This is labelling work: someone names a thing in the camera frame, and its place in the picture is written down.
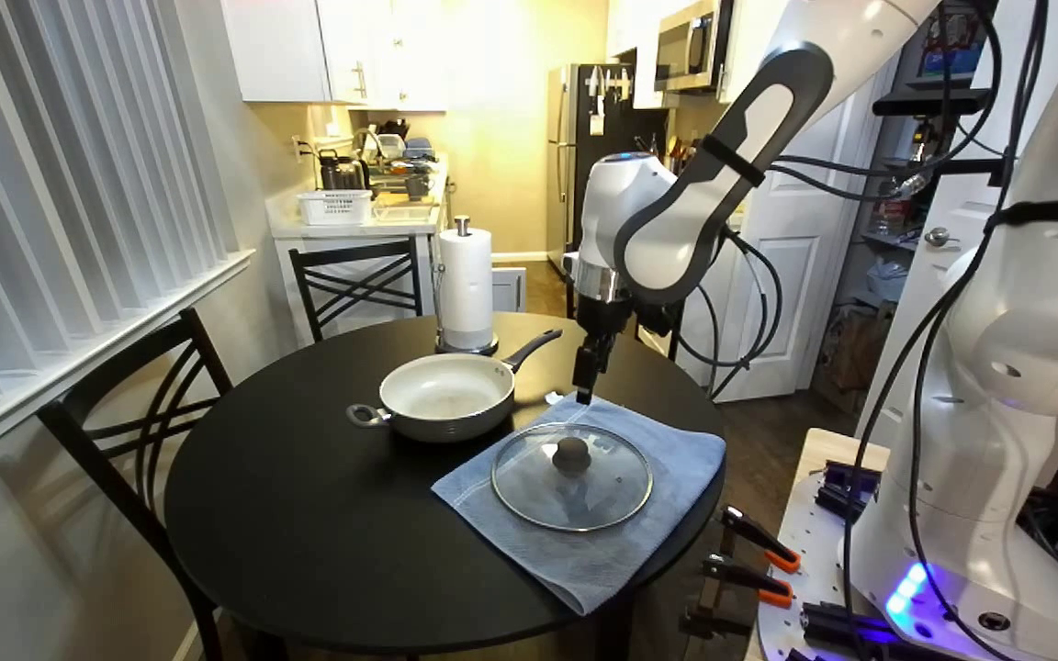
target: black chair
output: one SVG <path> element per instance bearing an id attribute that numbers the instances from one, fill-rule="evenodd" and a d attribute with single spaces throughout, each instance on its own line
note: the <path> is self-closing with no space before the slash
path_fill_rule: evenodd
<path id="1" fill-rule="evenodd" d="M 101 420 L 107 399 L 113 393 L 133 393 L 133 383 L 140 383 L 143 391 L 149 387 L 149 395 L 140 395 L 145 399 L 145 406 L 140 415 Z M 165 470 L 158 468 L 172 459 L 165 439 L 184 439 L 184 433 L 227 391 L 230 379 L 199 311 L 186 310 L 169 326 L 143 334 L 41 406 L 41 421 L 55 433 L 55 439 L 116 503 L 116 512 L 134 526 L 134 534 L 158 551 L 158 558 L 186 590 L 191 613 L 199 622 L 200 654 L 209 661 L 224 659 L 213 603 L 199 590 L 199 585 L 184 573 L 169 546 L 158 503 L 158 485 Z"/>
<path id="2" fill-rule="evenodd" d="M 422 315 L 413 238 L 313 252 L 291 251 L 291 260 L 313 343 L 323 343 L 323 331 L 363 302 Z"/>

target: purple light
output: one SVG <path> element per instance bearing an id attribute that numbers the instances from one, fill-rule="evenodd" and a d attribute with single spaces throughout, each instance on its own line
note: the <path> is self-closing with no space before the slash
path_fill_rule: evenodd
<path id="1" fill-rule="evenodd" d="M 911 597 L 925 589 L 925 566 L 911 563 L 911 570 L 905 573 L 905 579 L 897 585 L 897 590 L 889 594 L 885 611 L 901 627 L 911 627 Z"/>

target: blue placemat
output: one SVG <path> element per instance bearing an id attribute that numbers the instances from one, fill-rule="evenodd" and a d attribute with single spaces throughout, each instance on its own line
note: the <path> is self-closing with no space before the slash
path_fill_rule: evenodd
<path id="1" fill-rule="evenodd" d="M 653 546 L 674 529 L 688 508 L 702 495 L 722 463 L 722 438 L 674 428 L 627 413 L 611 399 L 576 404 L 558 399 L 541 427 L 593 427 L 633 439 L 653 468 L 653 495 L 625 526 L 601 534 L 551 534 L 509 515 L 493 493 L 493 463 L 499 444 L 456 468 L 428 490 L 462 515 L 493 546 L 515 558 L 543 589 L 551 589 L 573 613 L 590 613 L 613 597 Z"/>

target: stainless steel refrigerator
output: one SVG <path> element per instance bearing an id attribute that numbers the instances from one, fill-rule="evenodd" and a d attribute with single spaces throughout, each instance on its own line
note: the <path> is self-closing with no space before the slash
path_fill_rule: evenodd
<path id="1" fill-rule="evenodd" d="M 601 154 L 663 154 L 663 111 L 633 111 L 633 77 L 619 64 L 573 64 L 548 80 L 548 252 L 567 274 L 579 244 L 579 198 Z"/>

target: round black table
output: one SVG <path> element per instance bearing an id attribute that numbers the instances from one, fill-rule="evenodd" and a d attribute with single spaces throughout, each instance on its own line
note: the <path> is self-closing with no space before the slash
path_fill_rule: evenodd
<path id="1" fill-rule="evenodd" d="M 521 364 L 509 427 L 451 448 L 346 420 L 346 404 L 373 404 L 385 371 L 434 349 L 434 320 L 336 334 L 258 371 L 200 420 L 172 463 L 172 551 L 238 623 L 307 646 L 428 654 L 576 622 L 428 493 L 475 452 L 529 427 L 543 393 L 570 393 L 585 338 L 570 320 L 499 315 L 496 360 L 548 326 L 563 326 L 563 338 Z M 598 395 L 667 427 L 718 428 L 710 395 L 633 338 L 617 343 Z M 718 470 L 633 589 L 689 546 L 715 493 Z"/>

